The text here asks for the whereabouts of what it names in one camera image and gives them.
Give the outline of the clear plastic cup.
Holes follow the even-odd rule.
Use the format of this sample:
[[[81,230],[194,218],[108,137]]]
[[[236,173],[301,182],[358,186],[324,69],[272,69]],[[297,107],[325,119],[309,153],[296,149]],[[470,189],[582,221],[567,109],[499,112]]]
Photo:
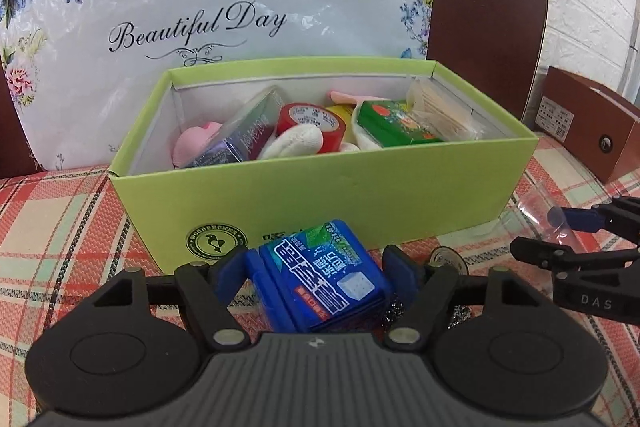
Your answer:
[[[579,254],[587,251],[568,226],[561,205],[541,183],[525,187],[521,195],[514,195],[500,220],[510,239],[522,236],[570,246]]]

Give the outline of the blue chewing gum box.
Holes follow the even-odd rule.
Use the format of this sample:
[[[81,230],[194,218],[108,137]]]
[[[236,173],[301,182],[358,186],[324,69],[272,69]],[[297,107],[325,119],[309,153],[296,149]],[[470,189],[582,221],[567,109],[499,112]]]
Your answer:
[[[247,253],[250,278],[277,333],[370,329],[393,291],[342,220],[273,239]]]

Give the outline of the purple small box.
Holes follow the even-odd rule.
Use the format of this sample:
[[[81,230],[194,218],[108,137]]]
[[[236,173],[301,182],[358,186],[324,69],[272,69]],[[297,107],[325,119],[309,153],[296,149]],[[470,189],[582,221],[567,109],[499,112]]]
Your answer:
[[[257,159],[276,130],[286,103],[288,99],[280,88],[262,90],[176,167],[209,167]]]

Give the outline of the white pink glove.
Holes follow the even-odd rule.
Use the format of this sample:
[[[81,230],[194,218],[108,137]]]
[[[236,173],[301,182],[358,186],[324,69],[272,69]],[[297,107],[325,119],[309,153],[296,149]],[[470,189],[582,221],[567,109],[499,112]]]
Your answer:
[[[203,152],[205,145],[221,127],[222,124],[218,122],[208,122],[204,126],[184,130],[172,149],[171,160],[174,166],[181,168],[197,153]],[[273,159],[319,154],[323,144],[323,135],[320,130],[312,130],[311,124],[298,124],[277,138],[272,136],[258,158]]]

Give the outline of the green soap package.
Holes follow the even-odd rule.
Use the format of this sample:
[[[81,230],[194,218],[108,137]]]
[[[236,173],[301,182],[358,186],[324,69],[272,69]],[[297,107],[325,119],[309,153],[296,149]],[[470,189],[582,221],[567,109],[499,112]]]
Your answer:
[[[382,147],[440,143],[441,139],[417,122],[401,101],[364,101],[357,122]]]

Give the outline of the toothpick packet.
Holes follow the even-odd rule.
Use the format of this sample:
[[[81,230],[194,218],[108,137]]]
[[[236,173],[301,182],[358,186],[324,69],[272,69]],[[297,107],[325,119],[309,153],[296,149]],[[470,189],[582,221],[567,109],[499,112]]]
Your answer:
[[[411,116],[442,141],[478,141],[485,128],[476,120],[473,109],[453,96],[433,79],[412,80],[407,93]]]

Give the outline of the red tape roll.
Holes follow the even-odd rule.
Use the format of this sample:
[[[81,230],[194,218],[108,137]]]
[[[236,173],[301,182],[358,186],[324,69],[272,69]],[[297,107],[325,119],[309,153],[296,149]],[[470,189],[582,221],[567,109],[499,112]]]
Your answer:
[[[340,116],[318,105],[291,103],[281,109],[276,135],[280,136],[301,124],[313,124],[320,130],[323,138],[320,154],[334,153],[340,149],[346,132],[345,121]]]

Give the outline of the yellow white medicine box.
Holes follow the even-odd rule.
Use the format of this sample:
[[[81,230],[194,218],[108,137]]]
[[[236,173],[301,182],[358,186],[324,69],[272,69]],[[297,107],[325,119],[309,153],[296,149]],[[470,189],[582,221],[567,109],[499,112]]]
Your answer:
[[[348,104],[337,104],[328,107],[328,111],[341,118],[345,123],[345,127],[348,128],[352,124],[352,113],[354,113],[354,106]]]

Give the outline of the white orange medicine box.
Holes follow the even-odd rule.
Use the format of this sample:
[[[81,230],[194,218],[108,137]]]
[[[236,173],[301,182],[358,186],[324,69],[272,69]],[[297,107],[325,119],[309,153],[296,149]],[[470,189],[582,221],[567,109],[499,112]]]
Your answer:
[[[341,91],[331,90],[329,92],[330,100],[336,105],[353,105],[357,106],[363,102],[385,101],[385,98],[380,98],[374,95],[356,95],[344,93]]]

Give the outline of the dark patterned tape roll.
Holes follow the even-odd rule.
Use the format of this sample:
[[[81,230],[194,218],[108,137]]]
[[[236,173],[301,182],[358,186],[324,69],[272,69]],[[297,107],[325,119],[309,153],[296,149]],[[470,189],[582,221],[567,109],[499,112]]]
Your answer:
[[[454,268],[461,275],[468,275],[469,268],[462,256],[448,246],[438,246],[432,250],[431,257],[428,259],[431,267],[448,267]]]

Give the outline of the brown cardboard box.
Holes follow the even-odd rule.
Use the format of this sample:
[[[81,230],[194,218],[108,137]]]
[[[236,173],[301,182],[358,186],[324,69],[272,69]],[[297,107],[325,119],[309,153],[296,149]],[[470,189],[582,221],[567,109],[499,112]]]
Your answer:
[[[639,109],[597,81],[551,66],[535,124],[603,183],[639,168]]]

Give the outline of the green cardboard storage box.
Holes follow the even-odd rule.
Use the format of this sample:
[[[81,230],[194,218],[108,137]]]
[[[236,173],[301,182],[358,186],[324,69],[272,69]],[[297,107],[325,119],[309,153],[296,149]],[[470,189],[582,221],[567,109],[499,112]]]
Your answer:
[[[324,105],[331,91],[401,100],[428,79],[463,103],[488,137],[408,147],[177,169],[180,132],[225,121],[279,87],[291,102]],[[161,270],[213,257],[208,236],[256,247],[340,219],[369,248],[496,219],[538,140],[509,112],[434,61],[285,57],[176,68],[160,77],[108,173]]]

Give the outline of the dark brown wooden headboard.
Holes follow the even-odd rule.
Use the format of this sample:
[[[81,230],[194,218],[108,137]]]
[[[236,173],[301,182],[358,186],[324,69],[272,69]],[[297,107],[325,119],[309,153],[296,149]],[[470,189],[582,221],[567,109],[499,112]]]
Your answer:
[[[433,0],[427,54],[522,116],[540,54],[547,0]],[[1,65],[1,173],[21,176],[35,161]]]

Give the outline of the floral Beautiful Day plastic bag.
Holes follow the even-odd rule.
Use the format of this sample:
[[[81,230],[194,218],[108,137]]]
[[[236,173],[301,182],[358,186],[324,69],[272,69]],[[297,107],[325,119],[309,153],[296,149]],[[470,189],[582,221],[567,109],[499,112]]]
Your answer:
[[[35,161],[106,164],[167,69],[427,54],[433,0],[1,0],[1,65]]]

